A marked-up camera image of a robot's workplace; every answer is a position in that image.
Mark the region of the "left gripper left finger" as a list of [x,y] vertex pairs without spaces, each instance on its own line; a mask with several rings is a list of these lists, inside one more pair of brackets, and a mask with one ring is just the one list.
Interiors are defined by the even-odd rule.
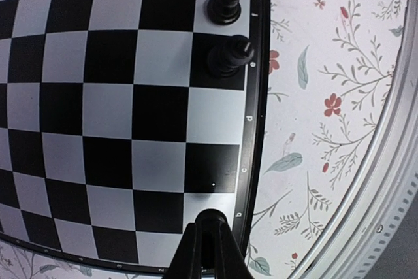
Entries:
[[165,279],[202,278],[202,230],[202,222],[187,225]]

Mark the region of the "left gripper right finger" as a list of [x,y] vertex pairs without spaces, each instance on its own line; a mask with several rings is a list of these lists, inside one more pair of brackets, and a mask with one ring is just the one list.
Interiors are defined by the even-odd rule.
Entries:
[[223,222],[218,223],[215,231],[215,278],[251,279],[231,229]]

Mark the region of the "black and grey chessboard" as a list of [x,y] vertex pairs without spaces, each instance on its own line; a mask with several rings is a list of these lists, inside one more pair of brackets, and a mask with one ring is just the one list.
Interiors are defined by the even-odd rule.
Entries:
[[[216,25],[208,0],[1,0],[1,240],[164,273],[214,208],[241,251],[259,176],[269,0]],[[209,51],[250,39],[230,78]]]

